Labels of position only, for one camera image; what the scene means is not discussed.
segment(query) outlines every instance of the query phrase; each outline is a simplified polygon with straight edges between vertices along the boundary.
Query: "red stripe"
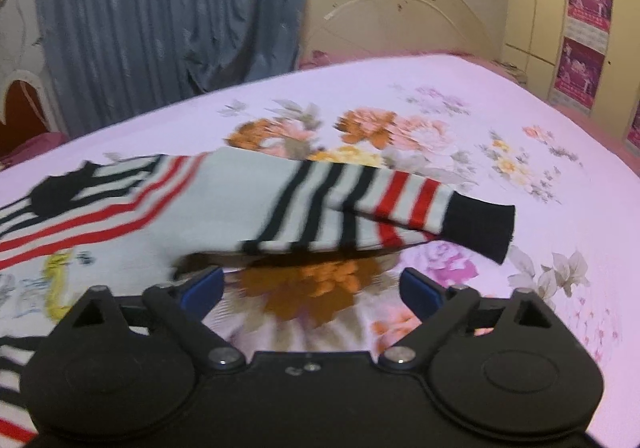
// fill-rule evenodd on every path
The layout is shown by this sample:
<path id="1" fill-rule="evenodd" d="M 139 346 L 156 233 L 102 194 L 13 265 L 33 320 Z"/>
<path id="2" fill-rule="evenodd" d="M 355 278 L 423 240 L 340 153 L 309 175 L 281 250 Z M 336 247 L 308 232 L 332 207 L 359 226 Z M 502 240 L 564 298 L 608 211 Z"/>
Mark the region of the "red stripe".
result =
<path id="1" fill-rule="evenodd" d="M 409 179 L 407 172 L 394 172 L 391 182 L 386 189 L 386 193 L 382 197 L 378 207 L 373 210 L 373 215 L 379 219 L 388 219 L 394 207 L 398 203 L 398 199 L 402 193 L 402 189 Z M 390 222 L 377 222 L 378 238 L 380 244 L 384 248 L 401 248 L 404 246 L 402 238 L 396 233 L 396 228 Z"/>
<path id="2" fill-rule="evenodd" d="M 411 211 L 411 218 L 409 219 L 409 227 L 414 230 L 421 230 L 424 228 L 424 221 L 427 218 L 427 213 L 433 201 L 433 196 L 436 190 L 440 186 L 438 181 L 433 179 L 427 179 L 420 189 L 420 194 L 416 199 L 414 209 Z"/>
<path id="3" fill-rule="evenodd" d="M 4 435 L 9 439 L 20 441 L 22 443 L 28 443 L 31 439 L 36 437 L 35 432 L 26 430 L 25 428 L 2 418 L 0 418 L 0 435 Z"/>
<path id="4" fill-rule="evenodd" d="M 155 183 L 147 186 L 144 190 L 138 193 L 135 199 L 128 203 L 113 204 L 101 209 L 100 211 L 86 215 L 80 215 L 74 217 L 73 219 L 69 219 L 68 221 L 59 222 L 58 224 L 54 224 L 49 228 L 39 230 L 31 235 L 25 235 L 24 237 L 17 237 L 13 238 L 12 240 L 7 240 L 0 244 L 0 252 L 18 248 L 23 244 L 31 242 L 32 240 L 37 240 L 38 238 L 43 238 L 55 233 L 63 232 L 65 230 L 68 230 L 69 228 L 76 228 L 85 224 L 91 224 L 92 222 L 103 221 L 105 219 L 109 219 L 113 216 L 119 215 L 120 213 L 135 211 L 138 206 L 143 203 L 147 195 L 167 184 L 180 170 L 180 167 L 186 160 L 187 157 L 185 156 L 175 158 L 171 168 L 169 168 L 169 170 L 162 176 L 162 178 L 160 178 Z"/>
<path id="5" fill-rule="evenodd" d="M 402 193 L 402 188 L 409 179 L 409 174 L 407 172 L 394 172 L 393 177 L 391 178 L 391 183 L 386 189 L 385 195 L 382 197 L 380 204 L 378 207 L 373 210 L 373 215 L 379 219 L 388 219 L 391 212 L 394 210 L 398 199 L 400 198 L 400 194 Z"/>
<path id="6" fill-rule="evenodd" d="M 198 171 L 198 167 L 206 157 L 206 154 L 202 154 L 196 158 L 193 162 L 193 165 L 190 167 L 189 173 L 186 177 L 178 184 L 173 190 L 167 193 L 162 199 L 160 199 L 155 206 L 151 208 L 151 210 L 143 217 L 139 218 L 137 221 L 127 222 L 126 224 L 121 224 L 114 228 L 108 230 L 101 230 L 99 232 L 91 232 L 82 235 L 76 235 L 75 237 L 65 238 L 64 240 L 59 240 L 52 244 L 45 244 L 44 246 L 39 246 L 34 248 L 33 250 L 26 251 L 25 253 L 17 254 L 3 260 L 0 262 L 0 269 L 8 268 L 14 264 L 18 264 L 19 262 L 25 262 L 27 260 L 31 260 L 32 258 L 36 258 L 38 256 L 43 256 L 46 254 L 53 254 L 59 250 L 66 250 L 68 248 L 72 248 L 74 246 L 78 246 L 79 244 L 95 244 L 96 242 L 105 242 L 107 240 L 113 240 L 114 238 L 121 237 L 122 235 L 126 235 L 131 232 L 135 232 L 140 228 L 143 228 L 149 222 L 151 222 L 158 213 L 160 213 L 165 206 L 170 203 L 175 196 L 180 194 L 190 181 L 195 176 Z"/>

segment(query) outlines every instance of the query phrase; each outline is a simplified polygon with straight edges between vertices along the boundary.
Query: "black sock cuff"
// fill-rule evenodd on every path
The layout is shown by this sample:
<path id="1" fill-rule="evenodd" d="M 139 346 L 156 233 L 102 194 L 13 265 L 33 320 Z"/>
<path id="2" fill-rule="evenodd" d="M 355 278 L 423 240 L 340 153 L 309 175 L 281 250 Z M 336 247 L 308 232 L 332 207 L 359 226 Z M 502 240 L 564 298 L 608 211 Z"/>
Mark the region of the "black sock cuff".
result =
<path id="1" fill-rule="evenodd" d="M 502 264 L 513 238 L 515 214 L 515 206 L 491 204 L 454 192 L 440 238 Z"/>

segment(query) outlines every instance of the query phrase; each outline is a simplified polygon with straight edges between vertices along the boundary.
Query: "screw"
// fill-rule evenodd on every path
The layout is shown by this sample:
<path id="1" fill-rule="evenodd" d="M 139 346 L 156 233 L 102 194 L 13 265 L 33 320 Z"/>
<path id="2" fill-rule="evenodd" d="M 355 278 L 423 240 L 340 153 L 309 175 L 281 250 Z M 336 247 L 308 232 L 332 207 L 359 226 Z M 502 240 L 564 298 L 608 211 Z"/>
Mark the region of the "screw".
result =
<path id="1" fill-rule="evenodd" d="M 297 368 L 297 367 L 287 367 L 284 369 L 284 371 L 290 376 L 299 376 L 303 372 L 301 368 Z"/>
<path id="2" fill-rule="evenodd" d="M 385 351 L 384 357 L 390 362 L 404 364 L 412 362 L 415 359 L 415 351 L 411 347 L 389 347 Z"/>
<path id="3" fill-rule="evenodd" d="M 305 370 L 307 372 L 317 372 L 321 368 L 322 367 L 320 366 L 320 364 L 317 364 L 317 363 L 314 363 L 314 362 L 308 362 L 308 364 L 305 364 Z"/>
<path id="4" fill-rule="evenodd" d="M 216 365 L 222 365 L 223 367 L 234 364 L 241 357 L 242 354 L 233 347 L 217 347 L 209 352 L 209 359 Z"/>

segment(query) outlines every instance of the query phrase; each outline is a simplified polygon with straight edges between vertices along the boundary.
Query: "cream headboard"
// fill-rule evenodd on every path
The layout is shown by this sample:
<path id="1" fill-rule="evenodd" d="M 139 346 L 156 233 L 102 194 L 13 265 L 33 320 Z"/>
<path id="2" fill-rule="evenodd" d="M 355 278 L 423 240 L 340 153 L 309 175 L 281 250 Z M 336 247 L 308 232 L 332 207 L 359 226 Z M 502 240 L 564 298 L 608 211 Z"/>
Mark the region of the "cream headboard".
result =
<path id="1" fill-rule="evenodd" d="M 307 0 L 302 58 L 457 49 L 496 59 L 480 19 L 463 0 Z"/>

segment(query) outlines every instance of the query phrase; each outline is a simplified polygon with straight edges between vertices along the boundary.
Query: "bed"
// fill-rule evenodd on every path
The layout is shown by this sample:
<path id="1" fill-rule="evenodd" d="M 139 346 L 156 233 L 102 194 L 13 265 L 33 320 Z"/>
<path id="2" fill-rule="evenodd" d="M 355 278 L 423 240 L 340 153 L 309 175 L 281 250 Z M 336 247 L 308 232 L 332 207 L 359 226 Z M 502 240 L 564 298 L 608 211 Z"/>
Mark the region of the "bed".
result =
<path id="1" fill-rule="evenodd" d="M 376 258 L 336 258 L 305 266 L 332 283 L 315 295 L 303 292 L 293 307 L 278 300 L 282 282 L 268 264 L 229 262 L 223 304 L 206 323 L 238 348 L 248 355 L 257 349 L 378 354 L 417 326 L 398 297 L 405 266 L 484 295 L 507 297 L 529 287 L 604 372 L 606 393 L 591 433 L 606 446 L 636 446 L 640 179 L 556 110 L 466 60 L 371 59 L 206 94 L 1 172 L 0 206 L 84 160 L 105 164 L 221 146 L 411 171 L 517 207 L 513 247 L 502 266 L 444 242 Z M 346 276 L 352 284 L 343 283 Z M 0 307 L 0 323 L 12 316 L 12 305 L 9 299 Z"/>

